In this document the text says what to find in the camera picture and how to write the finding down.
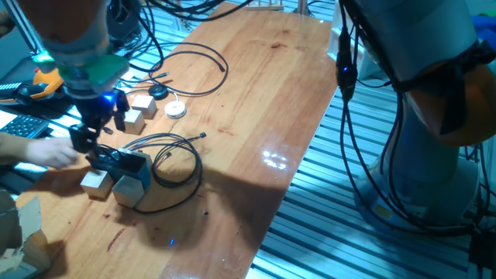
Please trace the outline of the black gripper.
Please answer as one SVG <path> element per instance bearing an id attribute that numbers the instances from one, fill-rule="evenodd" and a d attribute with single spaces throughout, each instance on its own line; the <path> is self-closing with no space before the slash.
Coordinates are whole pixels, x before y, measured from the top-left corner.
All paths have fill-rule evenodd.
<path id="1" fill-rule="evenodd" d="M 102 129 L 113 116 L 117 130 L 125 132 L 125 117 L 129 110 L 126 93 L 122 90 L 108 91 L 97 98 L 79 100 L 78 111 L 82 123 L 68 128 L 73 148 L 79 153 L 92 150 L 98 138 L 95 130 Z"/>

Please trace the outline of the person right hand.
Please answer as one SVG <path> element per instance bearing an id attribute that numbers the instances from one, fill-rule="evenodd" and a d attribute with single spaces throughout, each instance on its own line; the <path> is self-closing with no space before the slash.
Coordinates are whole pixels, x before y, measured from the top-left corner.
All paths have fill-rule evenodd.
<path id="1" fill-rule="evenodd" d="M 69 138 L 34 139 L 26 145 L 22 161 L 60 170 L 74 165 L 78 161 L 78 153 Z"/>

